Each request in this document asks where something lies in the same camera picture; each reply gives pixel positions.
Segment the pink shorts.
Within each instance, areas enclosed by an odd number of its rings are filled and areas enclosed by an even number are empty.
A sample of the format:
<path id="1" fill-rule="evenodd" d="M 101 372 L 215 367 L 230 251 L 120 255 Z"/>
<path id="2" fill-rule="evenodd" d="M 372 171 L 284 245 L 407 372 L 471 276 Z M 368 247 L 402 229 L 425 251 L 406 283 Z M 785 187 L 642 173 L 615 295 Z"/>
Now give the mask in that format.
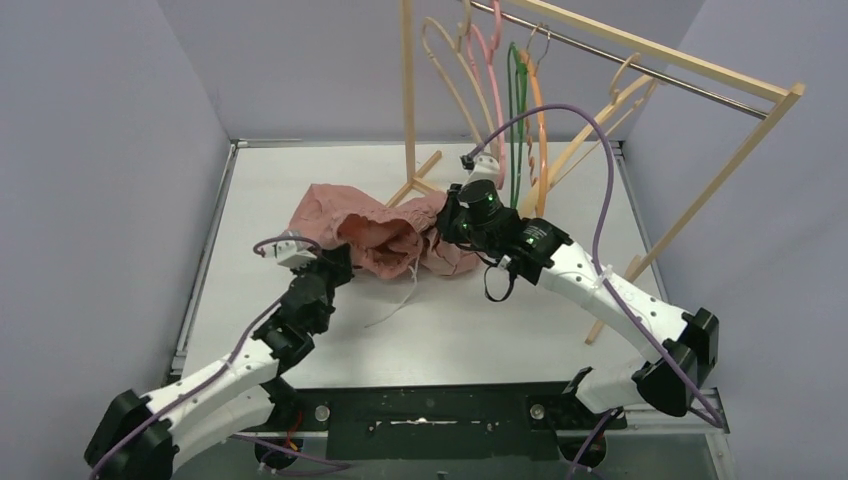
<path id="1" fill-rule="evenodd" d="M 415 263 L 436 275 L 460 275 L 477 268 L 480 260 L 438 233 L 437 215 L 446 200 L 445 193 L 436 192 L 390 207 L 351 186 L 312 184 L 287 229 L 325 251 L 348 244 L 352 263 L 383 280 Z"/>

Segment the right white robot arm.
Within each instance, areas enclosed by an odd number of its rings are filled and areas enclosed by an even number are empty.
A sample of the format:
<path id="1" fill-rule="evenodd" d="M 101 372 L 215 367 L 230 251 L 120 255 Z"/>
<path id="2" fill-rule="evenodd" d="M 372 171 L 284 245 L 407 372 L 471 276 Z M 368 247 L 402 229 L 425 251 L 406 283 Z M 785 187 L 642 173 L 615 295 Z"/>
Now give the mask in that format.
<path id="1" fill-rule="evenodd" d="M 597 267 L 563 230 L 504 206 L 490 180 L 451 185 L 436 227 L 442 240 L 505 271 L 511 282 L 523 279 L 572 301 L 637 350 L 638 358 L 617 370 L 579 371 L 562 400 L 568 422 L 585 427 L 608 410 L 638 403 L 672 417 L 691 412 L 718 360 L 719 320 L 712 312 L 688 312 Z"/>

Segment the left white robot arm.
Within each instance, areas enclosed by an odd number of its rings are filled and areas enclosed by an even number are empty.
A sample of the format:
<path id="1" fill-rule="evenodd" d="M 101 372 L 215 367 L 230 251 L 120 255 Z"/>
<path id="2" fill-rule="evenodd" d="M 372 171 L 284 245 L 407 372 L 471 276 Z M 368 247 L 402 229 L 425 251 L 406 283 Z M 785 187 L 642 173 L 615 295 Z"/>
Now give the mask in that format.
<path id="1" fill-rule="evenodd" d="M 91 478 L 169 479 L 234 434 L 289 423 L 298 399 L 283 375 L 327 331 L 335 291 L 353 276 L 349 246 L 322 252 L 294 268 L 287 290 L 230 353 L 159 389 L 117 395 L 84 452 Z"/>

